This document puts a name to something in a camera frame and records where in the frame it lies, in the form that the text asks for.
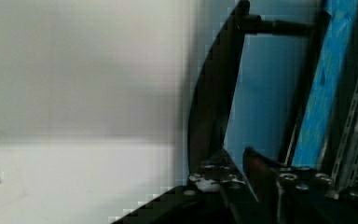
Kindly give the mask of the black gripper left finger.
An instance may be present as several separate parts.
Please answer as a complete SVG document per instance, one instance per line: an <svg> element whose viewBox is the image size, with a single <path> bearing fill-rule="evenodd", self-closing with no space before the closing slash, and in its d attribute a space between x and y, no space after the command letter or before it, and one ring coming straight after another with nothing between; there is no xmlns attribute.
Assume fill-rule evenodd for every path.
<svg viewBox="0 0 358 224"><path fill-rule="evenodd" d="M187 184L203 194L205 210L218 224L258 224L258 201L225 150L190 172Z"/></svg>

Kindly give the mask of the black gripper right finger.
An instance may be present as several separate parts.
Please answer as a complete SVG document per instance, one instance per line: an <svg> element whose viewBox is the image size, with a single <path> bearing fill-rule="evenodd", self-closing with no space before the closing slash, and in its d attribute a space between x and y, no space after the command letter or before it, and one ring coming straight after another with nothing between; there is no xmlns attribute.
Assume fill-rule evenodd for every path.
<svg viewBox="0 0 358 224"><path fill-rule="evenodd" d="M287 166L247 147L242 168L258 201L272 215L274 224L332 224L323 205L330 190L329 175L307 166Z"/></svg>

